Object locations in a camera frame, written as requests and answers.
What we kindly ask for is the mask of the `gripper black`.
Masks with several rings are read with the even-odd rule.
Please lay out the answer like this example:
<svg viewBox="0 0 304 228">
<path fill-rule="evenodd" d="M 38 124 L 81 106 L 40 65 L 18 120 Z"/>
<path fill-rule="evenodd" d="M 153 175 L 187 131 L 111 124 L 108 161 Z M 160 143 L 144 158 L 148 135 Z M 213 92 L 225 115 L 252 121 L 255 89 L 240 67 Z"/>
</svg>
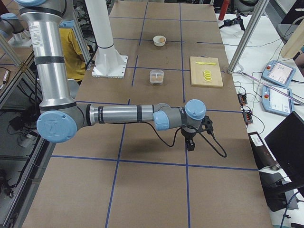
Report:
<svg viewBox="0 0 304 228">
<path fill-rule="evenodd" d="M 193 141 L 193 137 L 197 133 L 202 132 L 202 127 L 195 128 L 193 126 L 188 125 L 187 127 L 182 127 L 181 134 L 186 139 L 186 148 L 187 151 L 193 151 L 195 149 L 195 142 Z"/>
</svg>

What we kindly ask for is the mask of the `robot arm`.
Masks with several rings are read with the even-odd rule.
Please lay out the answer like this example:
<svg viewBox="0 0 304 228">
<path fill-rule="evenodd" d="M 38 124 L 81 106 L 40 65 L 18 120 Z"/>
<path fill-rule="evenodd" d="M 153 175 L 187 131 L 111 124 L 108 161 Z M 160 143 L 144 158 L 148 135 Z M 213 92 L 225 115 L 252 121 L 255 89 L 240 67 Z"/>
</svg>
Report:
<svg viewBox="0 0 304 228">
<path fill-rule="evenodd" d="M 73 3 L 67 0 L 20 0 L 19 12 L 28 24 L 35 65 L 43 100 L 37 130 L 42 138 L 62 143 L 83 127 L 94 124 L 147 123 L 155 131 L 176 129 L 185 138 L 189 151 L 194 150 L 193 137 L 210 131 L 212 122 L 206 116 L 205 104 L 197 99 L 184 107 L 168 104 L 95 106 L 77 104 L 67 82 L 65 58 L 59 25 L 69 18 Z"/>
</svg>

